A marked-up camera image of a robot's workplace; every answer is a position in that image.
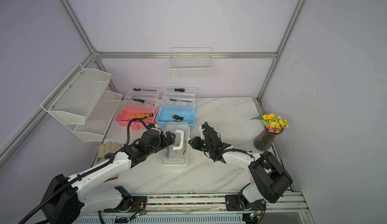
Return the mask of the white clear toolbox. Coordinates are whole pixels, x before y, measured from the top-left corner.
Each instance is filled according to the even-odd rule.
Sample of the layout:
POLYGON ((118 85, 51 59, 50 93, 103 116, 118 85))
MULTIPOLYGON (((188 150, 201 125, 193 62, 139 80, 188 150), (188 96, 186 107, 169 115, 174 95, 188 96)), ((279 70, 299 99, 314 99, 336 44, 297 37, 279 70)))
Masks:
POLYGON ((183 168, 188 165, 188 141, 190 140, 190 127, 186 122, 169 122, 166 131, 176 135, 175 144, 161 152, 160 163, 168 168, 183 168), (183 141, 186 141, 185 154, 182 155, 183 141))

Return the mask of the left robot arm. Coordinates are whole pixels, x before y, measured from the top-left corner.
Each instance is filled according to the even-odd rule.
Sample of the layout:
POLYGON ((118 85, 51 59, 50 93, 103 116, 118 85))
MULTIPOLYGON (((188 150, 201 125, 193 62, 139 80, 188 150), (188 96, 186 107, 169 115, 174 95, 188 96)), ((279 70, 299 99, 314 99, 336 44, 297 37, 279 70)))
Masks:
POLYGON ((142 136, 133 142, 130 142, 128 132, 126 143, 119 150, 106 154, 102 163, 68 177, 63 174, 54 177, 40 204, 20 223, 26 223, 38 211, 42 211, 46 217, 43 221, 45 224, 71 224, 88 212, 122 205, 124 199, 130 197, 123 187, 115 187, 107 194, 97 196, 96 200, 87 199, 86 195, 111 177, 135 167, 148 156, 174 144, 174 133, 163 132, 154 124, 146 125, 145 128, 142 136))

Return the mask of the blue toolbox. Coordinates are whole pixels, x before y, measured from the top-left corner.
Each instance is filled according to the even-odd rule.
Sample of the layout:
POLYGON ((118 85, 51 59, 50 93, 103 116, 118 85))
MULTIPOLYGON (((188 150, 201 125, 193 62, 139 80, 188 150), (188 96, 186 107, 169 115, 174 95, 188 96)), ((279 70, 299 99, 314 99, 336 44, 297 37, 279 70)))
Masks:
POLYGON ((190 129, 193 129, 197 113, 196 102, 198 95, 196 88, 183 86, 167 86, 167 88, 183 88, 185 92, 164 91, 161 106, 156 117, 156 123, 160 127, 166 127, 166 124, 169 122, 186 122, 190 129), (175 121, 172 119, 172 115, 184 117, 189 119, 189 121, 175 121))

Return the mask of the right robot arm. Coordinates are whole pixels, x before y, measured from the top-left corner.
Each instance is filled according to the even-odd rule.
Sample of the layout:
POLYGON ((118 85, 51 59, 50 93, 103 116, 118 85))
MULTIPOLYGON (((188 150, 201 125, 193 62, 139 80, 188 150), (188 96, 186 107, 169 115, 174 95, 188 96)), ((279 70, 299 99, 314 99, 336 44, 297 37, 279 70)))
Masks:
POLYGON ((271 152, 253 153, 223 143, 207 122, 200 127, 200 132, 200 136, 188 141, 192 149, 204 152, 214 162, 243 168, 253 179, 237 194, 225 196, 228 211, 265 211, 266 203, 276 203, 293 184, 289 173, 271 152))

